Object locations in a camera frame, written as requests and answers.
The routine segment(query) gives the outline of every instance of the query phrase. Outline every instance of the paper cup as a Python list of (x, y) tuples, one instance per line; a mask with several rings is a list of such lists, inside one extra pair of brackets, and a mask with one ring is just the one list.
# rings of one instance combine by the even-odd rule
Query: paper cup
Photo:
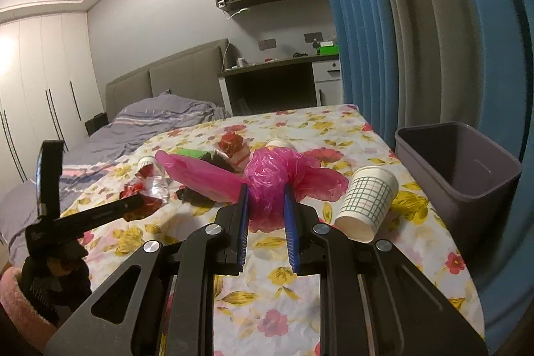
[(369, 243), (388, 213), (399, 185), (395, 176), (379, 166), (366, 166), (352, 176), (335, 226), (358, 242)]
[(297, 149), (291, 142), (286, 141), (285, 139), (278, 139), (277, 137), (267, 142), (266, 147), (269, 149), (270, 148), (290, 148), (293, 151), (297, 151)]
[(140, 169), (146, 165), (154, 165), (154, 167), (159, 169), (159, 171), (161, 172), (161, 175), (165, 176), (165, 168), (163, 167), (163, 165), (156, 162), (155, 157), (152, 157), (152, 156), (141, 157), (141, 159), (139, 159), (137, 163), (137, 172), (139, 172)]

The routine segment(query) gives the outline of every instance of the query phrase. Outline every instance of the pink cushion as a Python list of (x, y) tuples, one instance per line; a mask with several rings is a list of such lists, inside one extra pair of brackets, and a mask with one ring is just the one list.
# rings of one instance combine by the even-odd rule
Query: pink cushion
[(19, 288), (20, 268), (11, 267), (0, 280), (0, 303), (24, 339), (40, 352), (57, 330), (39, 315)]

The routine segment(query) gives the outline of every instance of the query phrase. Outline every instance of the white wardrobe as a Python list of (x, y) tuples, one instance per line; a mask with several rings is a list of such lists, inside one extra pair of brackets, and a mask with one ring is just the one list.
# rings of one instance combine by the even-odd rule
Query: white wardrobe
[(35, 180), (43, 140), (61, 138), (72, 149), (101, 112), (85, 13), (0, 25), (0, 198)]

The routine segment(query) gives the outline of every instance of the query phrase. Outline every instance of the floral bedsheet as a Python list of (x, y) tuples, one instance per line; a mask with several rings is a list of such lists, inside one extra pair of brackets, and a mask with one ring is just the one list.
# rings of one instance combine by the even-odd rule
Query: floral bedsheet
[[(471, 276), (444, 223), (394, 153), (373, 132), (355, 106), (325, 106), (234, 117), (181, 128), (146, 141), (123, 157), (108, 174), (87, 188), (65, 213), (71, 214), (118, 198), (134, 175), (138, 160), (158, 149), (212, 150), (228, 131), (239, 132), (250, 149), (283, 138), (300, 152), (319, 159), (347, 177), (367, 165), (383, 165), (399, 180), (396, 197), (379, 236), (391, 240), (450, 300), (483, 336), (482, 307)], [(180, 186), (172, 182), (171, 192)], [(332, 223), (336, 203), (306, 198), (325, 222)], [(174, 243), (211, 223), (218, 207), (183, 204), (175, 193), (169, 204), (144, 220), (123, 219), (85, 234), (93, 289), (145, 241)], [(244, 272), (215, 278), (214, 349), (216, 356), (318, 354), (320, 304), (318, 276), (297, 277), (289, 267), (284, 230), (249, 233)]]

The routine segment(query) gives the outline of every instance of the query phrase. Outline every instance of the trash bin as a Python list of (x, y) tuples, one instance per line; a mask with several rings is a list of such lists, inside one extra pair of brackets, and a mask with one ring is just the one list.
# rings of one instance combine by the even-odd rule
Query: trash bin
[(463, 122), (397, 130), (397, 154), (468, 256), (496, 212), (504, 211), (521, 163)]

